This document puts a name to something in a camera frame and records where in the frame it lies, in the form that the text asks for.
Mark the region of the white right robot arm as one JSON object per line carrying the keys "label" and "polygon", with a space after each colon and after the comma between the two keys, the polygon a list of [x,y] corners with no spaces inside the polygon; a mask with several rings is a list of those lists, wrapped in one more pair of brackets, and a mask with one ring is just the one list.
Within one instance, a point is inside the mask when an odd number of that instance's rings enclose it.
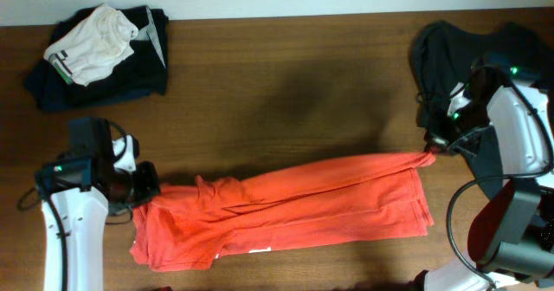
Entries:
{"label": "white right robot arm", "polygon": [[[499,174],[477,177],[449,201],[446,231],[455,258],[418,277],[421,290],[504,290],[553,283],[553,132],[549,97],[538,88],[537,71],[486,54],[471,67],[467,82],[449,93],[441,133],[427,132],[430,152],[476,156],[484,134],[493,131]],[[467,252],[454,239],[452,216],[469,188],[497,181],[501,189],[473,220]]]}

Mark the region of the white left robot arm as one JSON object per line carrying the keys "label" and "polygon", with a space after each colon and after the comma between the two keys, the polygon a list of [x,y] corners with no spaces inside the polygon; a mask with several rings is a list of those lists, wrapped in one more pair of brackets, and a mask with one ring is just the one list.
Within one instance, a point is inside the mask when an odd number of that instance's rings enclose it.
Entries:
{"label": "white left robot arm", "polygon": [[136,162],[136,138],[114,139],[112,148],[79,147],[35,175],[46,229],[45,290],[102,290],[108,218],[133,217],[160,193],[153,163]]}

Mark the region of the orange t-shirt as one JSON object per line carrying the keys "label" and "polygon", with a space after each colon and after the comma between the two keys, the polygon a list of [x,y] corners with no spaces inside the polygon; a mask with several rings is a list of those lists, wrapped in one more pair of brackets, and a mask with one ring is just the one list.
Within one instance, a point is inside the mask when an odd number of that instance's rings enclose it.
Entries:
{"label": "orange t-shirt", "polygon": [[424,236],[433,224],[419,169],[429,152],[327,159],[239,180],[165,184],[134,210],[132,256],[158,272],[227,255]]}

